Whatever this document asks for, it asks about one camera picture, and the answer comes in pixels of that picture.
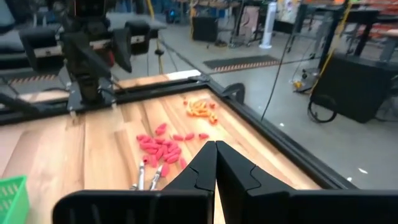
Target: black metal frame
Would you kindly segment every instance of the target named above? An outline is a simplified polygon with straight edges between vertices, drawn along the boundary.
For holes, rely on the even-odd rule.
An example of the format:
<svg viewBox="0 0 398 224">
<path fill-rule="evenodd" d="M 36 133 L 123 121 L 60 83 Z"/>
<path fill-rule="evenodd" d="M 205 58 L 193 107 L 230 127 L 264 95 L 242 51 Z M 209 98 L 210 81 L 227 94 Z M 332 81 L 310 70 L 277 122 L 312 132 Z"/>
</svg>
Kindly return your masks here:
<svg viewBox="0 0 398 224">
<path fill-rule="evenodd" d="M 242 84 L 234 84 L 223 88 L 208 75 L 200 75 L 181 80 L 115 90 L 114 97 L 117 104 L 123 104 L 202 89 L 212 91 L 223 103 L 247 121 L 320 187 L 324 189 L 356 189 L 351 182 L 348 182 L 344 177 L 337 174 L 273 124 L 265 120 L 261 122 L 260 117 L 252 109 L 243 104 L 244 86 Z M 39 109 L 39 112 L 36 113 L 22 113 L 9 108 L 2 108 L 0 109 L 0 125 L 68 114 L 71 112 L 67 108 L 68 101 L 69 98 L 62 98 L 32 103 L 32 106 Z M 109 105 L 90 106 L 81 111 L 76 111 L 76 113 L 103 108 L 109 108 Z"/>
</svg>

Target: workbench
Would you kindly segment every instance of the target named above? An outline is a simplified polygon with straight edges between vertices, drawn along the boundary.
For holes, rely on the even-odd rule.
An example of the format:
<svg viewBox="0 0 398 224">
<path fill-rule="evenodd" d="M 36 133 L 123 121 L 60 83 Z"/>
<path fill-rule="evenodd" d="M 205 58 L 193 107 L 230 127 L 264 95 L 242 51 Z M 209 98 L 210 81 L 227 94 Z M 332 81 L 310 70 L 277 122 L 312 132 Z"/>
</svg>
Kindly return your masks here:
<svg viewBox="0 0 398 224">
<path fill-rule="evenodd" d="M 190 75 L 158 75 L 124 80 L 119 84 L 127 88 L 187 76 Z M 67 95 L 53 91 L 21 98 L 37 102 Z M 184 98 L 214 101 L 218 124 L 211 125 L 205 119 L 187 116 Z M 62 115 L 2 126 L 0 175 L 2 178 L 26 175 L 30 200 L 27 223 L 51 223 L 53 206 L 69 193 L 81 189 L 127 190 L 137 183 L 138 167 L 144 153 L 139 149 L 136 136 L 153 136 L 155 128 L 164 122 L 168 124 L 165 138 L 175 133 L 208 133 L 209 141 L 225 141 L 261 169 L 295 189 L 321 188 L 210 90 L 126 103 L 76 117 Z M 205 142 L 195 138 L 180 143 L 182 157 L 189 163 Z M 172 164 L 170 173 L 159 180 L 157 188 L 165 187 L 180 172 L 180 166 Z M 146 166 L 146 188 L 154 173 L 155 168 Z M 218 193 L 215 223 L 224 223 Z"/>
</svg>

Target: hazard tape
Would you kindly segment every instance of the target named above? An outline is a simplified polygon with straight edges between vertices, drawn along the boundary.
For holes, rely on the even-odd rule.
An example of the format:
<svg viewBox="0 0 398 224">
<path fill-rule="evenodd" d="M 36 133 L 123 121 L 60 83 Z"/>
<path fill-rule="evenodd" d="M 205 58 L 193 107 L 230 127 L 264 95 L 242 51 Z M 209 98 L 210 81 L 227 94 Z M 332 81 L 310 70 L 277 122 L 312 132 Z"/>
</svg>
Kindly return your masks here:
<svg viewBox="0 0 398 224">
<path fill-rule="evenodd" d="M 256 62 L 256 63 L 245 63 L 240 65 L 221 66 L 221 67 L 215 67 L 213 70 L 216 72 L 230 72 L 230 71 L 242 70 L 248 68 L 269 67 L 277 64 L 279 64 L 279 61 L 273 60 L 268 62 Z"/>
<path fill-rule="evenodd" d="M 15 84 L 23 84 L 29 82 L 36 82 L 36 81 L 43 81 L 43 80 L 54 80 L 56 75 L 37 75 L 34 77 L 28 78 L 12 78 L 8 80 L 8 84 L 15 85 Z"/>
</svg>

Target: green plastic bin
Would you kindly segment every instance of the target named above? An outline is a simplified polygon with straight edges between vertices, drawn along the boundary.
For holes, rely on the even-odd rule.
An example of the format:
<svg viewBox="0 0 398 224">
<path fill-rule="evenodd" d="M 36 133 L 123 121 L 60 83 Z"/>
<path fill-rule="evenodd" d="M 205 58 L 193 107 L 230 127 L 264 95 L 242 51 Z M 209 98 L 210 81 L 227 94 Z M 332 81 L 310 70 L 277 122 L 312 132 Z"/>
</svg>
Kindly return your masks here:
<svg viewBox="0 0 398 224">
<path fill-rule="evenodd" d="M 29 212 L 26 176 L 0 180 L 0 224 L 23 224 Z"/>
</svg>

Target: gray floor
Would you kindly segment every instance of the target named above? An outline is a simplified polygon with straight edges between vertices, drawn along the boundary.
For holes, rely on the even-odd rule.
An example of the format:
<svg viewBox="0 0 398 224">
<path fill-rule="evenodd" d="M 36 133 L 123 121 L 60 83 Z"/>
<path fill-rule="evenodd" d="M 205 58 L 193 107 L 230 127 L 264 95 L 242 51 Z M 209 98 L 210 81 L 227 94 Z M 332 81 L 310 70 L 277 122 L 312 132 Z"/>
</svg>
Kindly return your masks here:
<svg viewBox="0 0 398 224">
<path fill-rule="evenodd" d="M 281 58 L 288 36 L 277 34 L 272 40 L 270 50 L 261 50 L 256 44 L 250 47 L 236 49 L 214 46 L 207 48 L 206 43 L 190 40 L 190 31 L 187 26 L 171 25 L 162 31 L 162 40 L 174 51 L 178 52 L 184 60 L 180 59 L 173 50 L 163 56 L 164 72 L 177 70 L 199 69 L 206 73 L 214 73 L 206 65 L 206 60 L 219 58 L 245 57 L 252 55 L 271 55 Z M 303 58 L 310 41 L 300 39 L 296 41 L 291 53 L 285 56 L 284 62 L 291 62 Z M 144 77 L 159 73 L 157 58 L 154 55 L 155 42 L 151 42 L 149 64 L 147 55 L 132 58 L 133 73 L 126 73 L 119 67 L 113 68 L 113 73 L 120 79 Z M 374 57 L 374 49 L 368 49 L 365 54 Z M 314 67 L 317 60 L 299 63 L 288 63 L 282 66 L 277 80 L 274 95 L 265 118 L 277 125 L 283 132 L 306 147 L 310 152 L 326 162 L 331 168 L 362 189 L 398 189 L 398 148 L 396 133 L 398 123 L 380 123 L 371 121 L 359 124 L 355 121 L 338 116 L 328 124 L 316 124 L 307 116 L 308 96 L 293 93 L 291 84 L 292 75 L 300 66 L 301 68 Z M 229 73 L 214 73 L 212 77 L 221 85 L 241 82 L 246 86 L 247 105 L 257 113 L 262 114 L 270 97 L 272 84 L 278 66 L 255 68 Z M 21 92 L 32 92 L 48 87 L 60 86 L 58 80 L 51 82 L 36 82 L 35 85 L 18 85 Z M 321 116 L 330 112 L 318 109 Z"/>
</svg>

